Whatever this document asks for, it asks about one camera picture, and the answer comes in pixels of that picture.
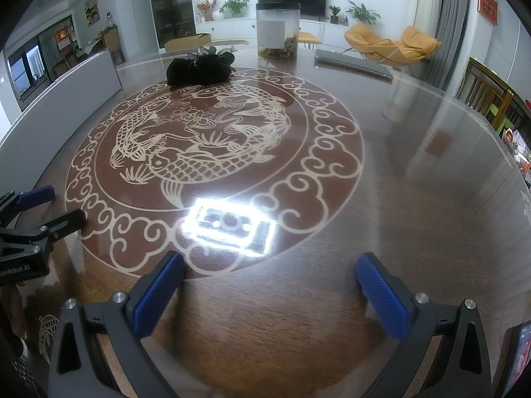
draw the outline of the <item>wooden tabletop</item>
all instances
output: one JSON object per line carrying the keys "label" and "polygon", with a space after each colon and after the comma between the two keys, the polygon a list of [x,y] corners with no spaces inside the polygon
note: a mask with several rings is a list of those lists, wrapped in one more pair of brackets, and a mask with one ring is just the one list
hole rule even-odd
{"label": "wooden tabletop", "polygon": [[183,398],[362,394],[398,344],[356,284],[366,251],[414,293],[473,299],[496,366],[504,331],[531,319],[531,195],[508,151],[432,87],[313,57],[239,46],[230,86],[209,90],[165,88],[170,59],[118,71],[124,91],[39,181],[57,199],[17,225],[89,218],[21,288],[44,384],[62,303],[128,290],[175,248],[187,280],[144,345]]}

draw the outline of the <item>gray curtain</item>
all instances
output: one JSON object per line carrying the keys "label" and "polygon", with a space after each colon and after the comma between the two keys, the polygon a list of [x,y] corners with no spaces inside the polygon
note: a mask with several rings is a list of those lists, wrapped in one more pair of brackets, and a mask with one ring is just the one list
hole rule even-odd
{"label": "gray curtain", "polygon": [[443,0],[436,38],[442,45],[432,55],[423,81],[441,90],[448,87],[465,32],[468,0]]}

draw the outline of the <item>flower vase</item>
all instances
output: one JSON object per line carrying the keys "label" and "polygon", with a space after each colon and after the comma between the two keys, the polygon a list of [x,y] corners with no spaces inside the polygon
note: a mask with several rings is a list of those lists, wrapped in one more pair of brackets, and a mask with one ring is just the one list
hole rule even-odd
{"label": "flower vase", "polygon": [[214,10],[212,12],[212,19],[214,21],[221,21],[222,19],[225,19],[225,13],[220,12],[219,10]]}

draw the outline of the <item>white curtain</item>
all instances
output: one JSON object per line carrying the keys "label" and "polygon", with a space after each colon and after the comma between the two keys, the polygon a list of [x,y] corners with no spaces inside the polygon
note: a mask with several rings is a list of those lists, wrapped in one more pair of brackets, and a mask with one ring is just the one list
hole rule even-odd
{"label": "white curtain", "polygon": [[442,0],[410,0],[407,25],[435,37],[441,15]]}

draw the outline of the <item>phone screen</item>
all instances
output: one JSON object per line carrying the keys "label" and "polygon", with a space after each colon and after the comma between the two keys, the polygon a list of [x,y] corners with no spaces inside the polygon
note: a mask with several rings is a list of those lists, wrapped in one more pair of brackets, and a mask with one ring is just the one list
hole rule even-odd
{"label": "phone screen", "polygon": [[531,321],[522,325],[520,329],[520,337],[518,339],[516,355],[514,357],[511,374],[509,375],[509,380],[505,385],[503,395],[507,394],[516,380],[518,380],[520,374],[522,374],[527,363],[529,362],[529,359],[531,359]]}

